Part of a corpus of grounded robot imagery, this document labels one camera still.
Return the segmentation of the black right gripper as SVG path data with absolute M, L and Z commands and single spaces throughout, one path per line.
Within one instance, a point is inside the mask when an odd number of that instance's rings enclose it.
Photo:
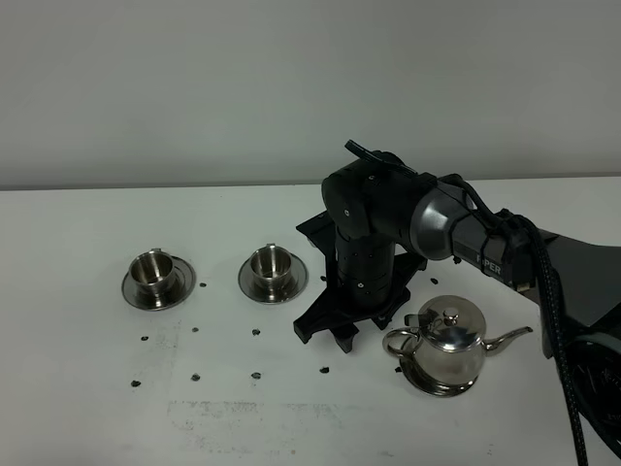
M 381 235 L 362 239 L 347 237 L 323 212 L 299 224 L 304 234 L 325 257 L 326 287 L 294 323 L 304 343 L 328 330 L 344 353 L 350 353 L 359 330 L 356 323 L 372 321 L 380 330 L 410 299 L 408 284 L 426 269 L 422 256 L 395 252 L 396 244 Z M 406 315 L 405 324 L 424 324 L 419 315 Z

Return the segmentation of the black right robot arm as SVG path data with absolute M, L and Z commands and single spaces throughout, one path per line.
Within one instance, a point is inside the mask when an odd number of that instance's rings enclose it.
M 539 305 L 546 356 L 556 341 L 619 346 L 619 248 L 493 213 L 459 175 L 418 173 L 352 141 L 346 148 L 355 159 L 323 181 L 324 211 L 298 227 L 323 253 L 327 279 L 294 321 L 302 341 L 326 330 L 350 351 L 360 321 L 385 328 L 408 301 L 413 275 L 450 258 Z

